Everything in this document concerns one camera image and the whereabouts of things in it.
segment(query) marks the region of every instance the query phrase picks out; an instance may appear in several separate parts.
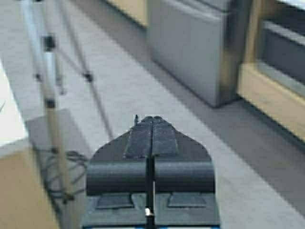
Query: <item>tripod leg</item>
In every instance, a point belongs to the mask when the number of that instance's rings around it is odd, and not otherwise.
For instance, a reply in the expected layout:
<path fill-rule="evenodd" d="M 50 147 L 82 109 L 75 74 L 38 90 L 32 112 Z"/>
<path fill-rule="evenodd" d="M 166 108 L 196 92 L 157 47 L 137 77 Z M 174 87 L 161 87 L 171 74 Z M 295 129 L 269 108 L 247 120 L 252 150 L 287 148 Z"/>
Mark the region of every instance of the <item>tripod leg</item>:
<path fill-rule="evenodd" d="M 48 130 L 51 137 L 52 149 L 57 155 L 57 166 L 61 173 L 60 184 L 64 201 L 66 202 L 65 206 L 69 214 L 69 228 L 77 229 L 76 208 L 74 208 L 74 202 L 72 201 L 74 198 L 73 189 L 56 114 L 55 92 L 51 83 L 51 80 L 56 79 L 57 75 L 56 61 L 53 53 L 55 43 L 47 30 L 42 1 L 22 0 L 21 7 L 29 31 L 36 71 L 40 76 L 41 94 L 45 103 Z"/>
<path fill-rule="evenodd" d="M 56 62 L 55 65 L 56 65 L 56 72 L 57 72 L 56 79 L 55 79 L 56 80 L 56 85 L 59 88 L 60 94 L 63 95 L 63 94 L 66 94 L 66 90 L 63 86 L 64 78 L 63 78 L 63 75 L 61 73 L 62 72 L 61 71 L 61 64 L 59 63 L 58 58 L 56 58 L 55 62 Z"/>
<path fill-rule="evenodd" d="M 70 23 L 68 15 L 65 11 L 65 7 L 63 5 L 63 2 L 62 2 L 62 0 L 55 0 L 55 3 L 56 3 L 56 6 L 58 8 L 58 11 L 59 11 L 59 13 L 62 17 L 62 20 L 63 20 L 63 22 L 64 22 L 64 24 L 67 28 L 67 32 L 68 32 L 69 37 L 71 39 L 72 45 L 75 48 L 75 52 L 76 52 L 76 55 L 78 57 L 78 60 L 81 63 L 83 76 L 87 79 L 87 82 L 90 84 L 90 90 L 91 90 L 92 96 L 94 98 L 94 101 L 96 103 L 96 106 L 98 108 L 98 111 L 100 113 L 101 121 L 105 124 L 105 128 L 106 128 L 107 134 L 109 136 L 109 139 L 112 140 L 112 139 L 114 139 L 114 134 L 112 132 L 109 119 L 108 119 L 108 117 L 106 115 L 106 112 L 103 108 L 102 101 L 99 97 L 99 93 L 98 93 L 95 85 L 93 84 L 93 75 L 89 71 L 89 68 L 88 68 L 88 65 L 86 63 L 85 57 L 84 57 L 84 55 L 82 53 L 82 50 L 81 50 L 81 46 L 80 46 L 80 44 L 79 44 L 79 42 L 76 38 L 76 35 L 74 33 L 74 30 L 72 28 L 72 25 Z"/>

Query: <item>wire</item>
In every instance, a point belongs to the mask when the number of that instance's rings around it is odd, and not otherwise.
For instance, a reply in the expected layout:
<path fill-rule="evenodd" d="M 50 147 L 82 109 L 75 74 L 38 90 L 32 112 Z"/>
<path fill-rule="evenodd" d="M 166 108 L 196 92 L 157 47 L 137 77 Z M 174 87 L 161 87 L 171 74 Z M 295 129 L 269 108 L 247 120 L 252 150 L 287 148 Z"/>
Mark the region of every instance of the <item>wire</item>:
<path fill-rule="evenodd" d="M 55 182 L 60 180 L 62 174 L 57 171 L 57 173 L 50 176 L 51 168 L 57 165 L 57 156 L 52 152 L 51 149 L 39 149 L 33 144 L 34 151 L 41 156 L 41 154 L 45 155 L 45 163 L 43 163 L 44 167 L 41 168 L 41 174 L 43 177 L 44 187 L 47 190 L 48 196 L 51 199 L 51 203 L 55 209 L 55 212 L 58 215 L 61 215 L 61 208 L 57 203 L 57 200 L 63 200 L 63 190 L 62 188 L 54 188 Z M 85 175 L 87 170 L 88 158 L 85 155 L 80 154 L 77 151 L 67 151 L 66 157 L 68 162 L 73 165 L 69 167 L 69 171 L 73 171 L 77 168 L 82 168 L 82 172 L 74 177 L 71 181 L 73 185 L 76 185 Z M 72 194 L 73 196 L 79 195 L 85 191 L 85 188 L 82 187 Z"/>

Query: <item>white table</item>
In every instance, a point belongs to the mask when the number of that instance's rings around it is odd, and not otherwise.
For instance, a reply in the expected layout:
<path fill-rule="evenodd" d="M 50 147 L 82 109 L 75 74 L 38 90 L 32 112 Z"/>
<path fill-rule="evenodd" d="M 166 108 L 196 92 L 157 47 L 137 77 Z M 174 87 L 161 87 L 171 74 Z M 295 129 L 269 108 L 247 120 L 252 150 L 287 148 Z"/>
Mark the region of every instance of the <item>white table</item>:
<path fill-rule="evenodd" d="M 28 132 L 0 61 L 0 158 L 29 146 Z"/>
<path fill-rule="evenodd" d="M 59 229 L 0 62 L 0 228 Z"/>

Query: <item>drawer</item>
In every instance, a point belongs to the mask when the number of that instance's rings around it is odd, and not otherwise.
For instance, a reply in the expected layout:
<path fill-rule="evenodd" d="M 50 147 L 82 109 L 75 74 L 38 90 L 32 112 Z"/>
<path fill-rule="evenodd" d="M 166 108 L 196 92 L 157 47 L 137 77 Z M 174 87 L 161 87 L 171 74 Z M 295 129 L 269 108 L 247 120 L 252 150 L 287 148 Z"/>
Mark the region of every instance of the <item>drawer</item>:
<path fill-rule="evenodd" d="M 304 98 L 260 73 L 252 63 L 241 67 L 238 93 L 305 141 Z"/>
<path fill-rule="evenodd" d="M 148 43 L 154 60 L 217 106 L 228 14 L 197 1 L 154 0 L 148 5 Z"/>

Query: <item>gray cabinet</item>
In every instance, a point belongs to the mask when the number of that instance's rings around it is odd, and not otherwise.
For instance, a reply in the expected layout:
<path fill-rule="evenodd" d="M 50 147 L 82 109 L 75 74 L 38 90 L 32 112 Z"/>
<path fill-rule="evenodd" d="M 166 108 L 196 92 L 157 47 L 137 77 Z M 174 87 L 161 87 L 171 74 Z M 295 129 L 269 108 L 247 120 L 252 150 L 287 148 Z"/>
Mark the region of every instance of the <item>gray cabinet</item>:
<path fill-rule="evenodd" d="M 236 98 L 251 0 L 149 0 L 153 59 L 211 106 Z"/>

